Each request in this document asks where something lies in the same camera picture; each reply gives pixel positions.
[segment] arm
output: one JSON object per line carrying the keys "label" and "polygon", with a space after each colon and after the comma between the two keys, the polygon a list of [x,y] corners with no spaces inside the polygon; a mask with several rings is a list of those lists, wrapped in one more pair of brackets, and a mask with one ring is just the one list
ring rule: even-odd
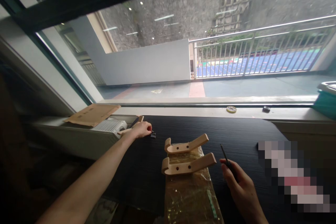
{"label": "arm", "polygon": [[232,168],[237,174],[237,180],[239,181],[237,182],[230,169],[225,165],[226,160],[220,159],[220,162],[222,163],[223,176],[230,188],[233,201],[246,223],[268,224],[252,179],[236,162],[230,160]]}
{"label": "arm", "polygon": [[85,223],[95,203],[113,179],[129,146],[136,138],[151,132],[150,123],[136,124],[65,190],[36,223]]}

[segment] stainless steel railing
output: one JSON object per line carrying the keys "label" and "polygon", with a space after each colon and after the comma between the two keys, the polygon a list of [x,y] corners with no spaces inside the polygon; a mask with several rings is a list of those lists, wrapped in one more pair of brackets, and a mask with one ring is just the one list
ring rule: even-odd
{"label": "stainless steel railing", "polygon": [[336,31],[336,15],[191,40],[194,78],[309,71]]}
{"label": "stainless steel railing", "polygon": [[95,86],[106,85],[105,81],[91,60],[80,61],[80,64]]}

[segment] person's right hand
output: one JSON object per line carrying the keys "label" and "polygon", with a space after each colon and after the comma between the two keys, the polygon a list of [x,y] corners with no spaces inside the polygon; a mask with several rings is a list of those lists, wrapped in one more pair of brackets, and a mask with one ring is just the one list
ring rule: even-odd
{"label": "person's right hand", "polygon": [[237,182],[230,169],[225,165],[226,160],[220,159],[220,162],[222,163],[223,176],[230,188],[233,201],[246,223],[268,223],[260,206],[252,179],[236,162],[230,160],[239,181]]}
{"label": "person's right hand", "polygon": [[135,138],[142,138],[152,133],[152,125],[149,122],[138,122],[133,126],[131,132]]}

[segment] person's left hand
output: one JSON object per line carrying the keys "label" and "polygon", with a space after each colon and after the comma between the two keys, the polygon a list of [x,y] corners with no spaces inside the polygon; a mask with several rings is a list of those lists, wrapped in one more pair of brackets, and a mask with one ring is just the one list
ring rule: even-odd
{"label": "person's left hand", "polygon": [[142,138],[152,133],[152,125],[146,121],[139,122],[133,126],[131,132],[135,138]]}

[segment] blue playground surface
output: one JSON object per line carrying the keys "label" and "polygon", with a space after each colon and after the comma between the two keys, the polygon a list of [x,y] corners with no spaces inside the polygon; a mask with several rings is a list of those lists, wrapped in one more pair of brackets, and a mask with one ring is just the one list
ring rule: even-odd
{"label": "blue playground surface", "polygon": [[227,64],[226,59],[226,64],[223,64],[224,61],[222,60],[221,62],[216,61],[217,65],[214,65],[215,59],[213,59],[212,63],[210,63],[210,59],[208,59],[208,62],[206,63],[207,66],[202,67],[201,63],[196,67],[196,77],[217,77],[218,75],[222,76],[222,74],[223,76],[243,75],[246,64],[246,75],[254,73],[263,74],[268,72],[307,70],[318,52],[319,50],[303,51],[301,54],[299,51],[296,53],[284,52],[283,54],[280,52],[278,55],[250,57],[248,62],[247,58],[238,59],[235,57],[234,63],[230,62],[230,64]]}

